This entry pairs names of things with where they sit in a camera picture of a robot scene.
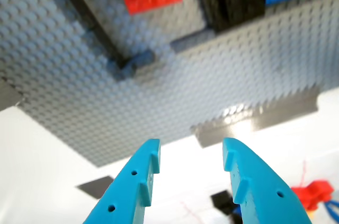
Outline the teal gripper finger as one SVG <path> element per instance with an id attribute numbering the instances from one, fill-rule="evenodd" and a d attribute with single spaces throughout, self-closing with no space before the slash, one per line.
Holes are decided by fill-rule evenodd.
<path id="1" fill-rule="evenodd" d="M 149 139 L 131 156 L 84 222 L 143 223 L 159 169 L 160 140 Z"/>
<path id="2" fill-rule="evenodd" d="M 288 184 L 248 146 L 225 138 L 222 151 L 233 202 L 240 205 L 243 223 L 311 223 Z"/>

